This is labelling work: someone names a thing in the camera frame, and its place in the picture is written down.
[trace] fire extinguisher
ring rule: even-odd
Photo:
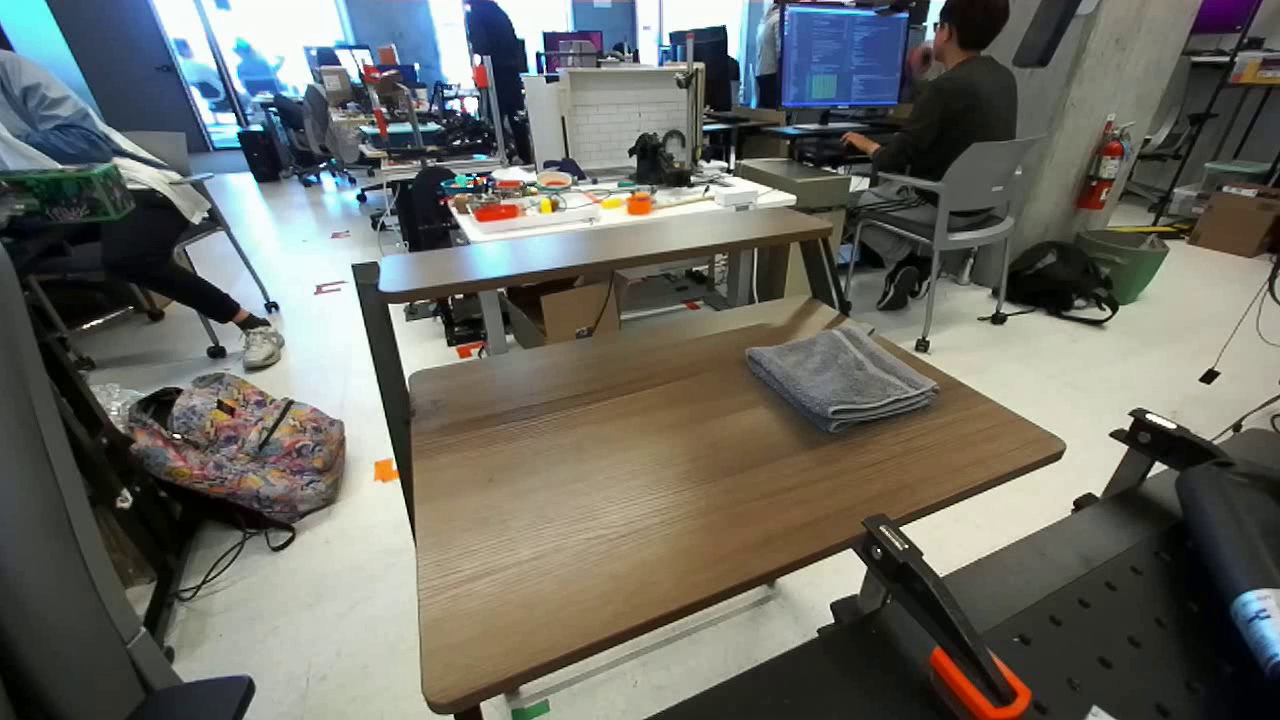
[[[1080,214],[1100,214],[1111,202],[1111,190],[1118,180],[1123,163],[1123,133],[1114,129],[1114,115],[1106,115],[1103,136],[1088,160],[1088,175],[1080,186],[1075,208]]]

